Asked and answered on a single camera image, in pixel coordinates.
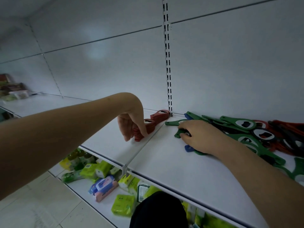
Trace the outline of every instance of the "forearm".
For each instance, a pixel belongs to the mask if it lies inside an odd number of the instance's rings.
[[[239,181],[270,227],[304,227],[304,188],[239,142],[218,158]]]
[[[136,96],[119,93],[103,99],[45,111],[0,124],[0,198],[50,169],[117,115]]]

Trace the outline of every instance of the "black pants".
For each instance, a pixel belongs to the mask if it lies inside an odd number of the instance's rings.
[[[142,201],[131,218],[130,228],[188,228],[186,212],[177,198],[158,191]]]

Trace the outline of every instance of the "tiled floor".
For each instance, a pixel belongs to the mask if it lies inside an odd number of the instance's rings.
[[[0,201],[0,227],[113,228],[48,172]]]

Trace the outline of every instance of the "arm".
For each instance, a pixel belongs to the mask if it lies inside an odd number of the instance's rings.
[[[0,124],[0,200],[35,179],[118,117],[128,141],[138,125],[147,136],[140,100],[119,93]]]
[[[179,128],[192,135],[181,134],[187,144],[227,166],[270,227],[304,227],[303,186],[206,122],[185,121]]]

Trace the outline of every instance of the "hand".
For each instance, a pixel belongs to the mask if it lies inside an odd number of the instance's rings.
[[[216,157],[224,152],[227,146],[235,144],[235,140],[228,137],[219,129],[202,120],[188,120],[181,123],[179,129],[186,129],[192,137],[180,134],[181,139],[197,151],[212,154]]]
[[[127,111],[118,115],[117,122],[125,141],[134,137],[133,129],[138,126],[141,134],[148,136],[145,123],[143,122],[143,106],[141,101],[133,94],[127,93]]]

